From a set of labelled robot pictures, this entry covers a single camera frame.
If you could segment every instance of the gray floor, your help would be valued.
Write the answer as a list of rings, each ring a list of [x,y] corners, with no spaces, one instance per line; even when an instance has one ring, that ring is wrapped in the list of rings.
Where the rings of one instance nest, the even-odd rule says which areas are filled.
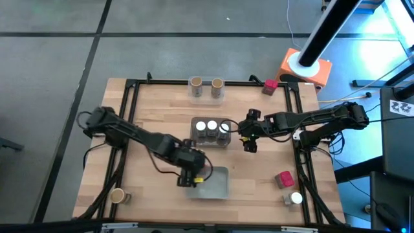
[[[290,0],[295,33],[312,31],[321,16],[320,4],[320,0]],[[0,32],[95,32],[104,5],[104,0],[0,0]],[[287,33],[286,7],[286,1],[272,0],[117,0],[103,31]],[[380,7],[373,15],[351,16],[341,33],[395,32]],[[0,150],[0,223],[31,220],[92,40],[0,37],[0,136],[26,146],[21,153]],[[305,41],[295,38],[301,46]],[[293,47],[290,38],[101,38],[79,110],[90,111],[100,104],[110,77],[144,78],[151,71],[154,78],[163,79],[219,75],[246,80],[250,74],[262,80],[273,78],[289,47]],[[334,66],[318,98],[330,100],[351,92],[351,80],[374,80],[406,54],[397,40],[334,39],[322,58]],[[378,99],[374,94],[358,102],[369,109]],[[379,119],[379,109],[369,116]],[[379,124],[344,135],[347,144],[337,159],[345,165],[381,155]],[[372,139],[376,143],[368,146]],[[71,218],[82,178],[82,156],[89,144],[75,125],[45,221]],[[357,181],[368,192],[366,184]],[[348,184],[341,184],[340,192],[345,211],[367,219],[360,206],[369,198],[344,185]]]

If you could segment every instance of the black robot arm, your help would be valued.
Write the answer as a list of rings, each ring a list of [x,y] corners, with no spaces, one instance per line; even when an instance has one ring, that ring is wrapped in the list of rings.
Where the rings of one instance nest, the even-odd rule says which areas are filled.
[[[306,113],[274,113],[264,116],[262,121],[258,120],[260,114],[259,110],[249,109],[246,120],[239,123],[238,132],[242,136],[245,151],[255,153],[257,151],[256,139],[260,137],[275,138],[293,134],[301,126],[326,123],[314,131],[300,133],[301,146],[309,148],[317,146],[321,139],[330,137],[343,129],[364,129],[369,123],[364,107],[350,102]]]
[[[103,133],[105,142],[116,148],[124,147],[129,139],[143,144],[158,159],[181,168],[177,186],[196,187],[195,178],[204,168],[206,156],[195,148],[194,141],[148,132],[121,119],[111,107],[97,107],[87,119],[83,132],[89,137]]]

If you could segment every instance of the red block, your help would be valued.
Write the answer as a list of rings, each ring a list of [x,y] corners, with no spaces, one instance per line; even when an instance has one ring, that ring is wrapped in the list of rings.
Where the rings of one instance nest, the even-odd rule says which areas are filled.
[[[289,171],[281,172],[274,178],[280,189],[295,185],[295,181]]]
[[[278,87],[278,82],[275,80],[266,80],[261,92],[263,94],[273,95],[274,90]]]

